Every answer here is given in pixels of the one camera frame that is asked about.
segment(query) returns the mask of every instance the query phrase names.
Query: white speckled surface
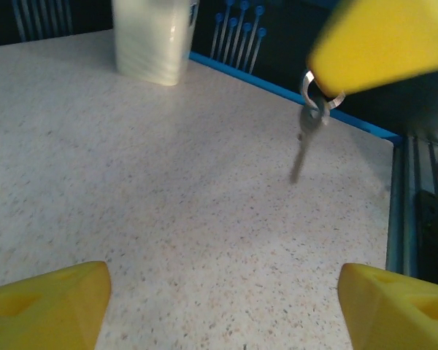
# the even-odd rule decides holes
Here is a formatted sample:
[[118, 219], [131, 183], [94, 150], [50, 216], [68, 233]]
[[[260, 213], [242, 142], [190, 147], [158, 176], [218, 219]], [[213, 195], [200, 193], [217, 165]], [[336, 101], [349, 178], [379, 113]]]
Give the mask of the white speckled surface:
[[191, 63], [114, 72], [112, 33], [0, 47], [0, 284], [106, 260], [105, 349], [349, 349], [342, 263], [383, 267], [390, 143]]

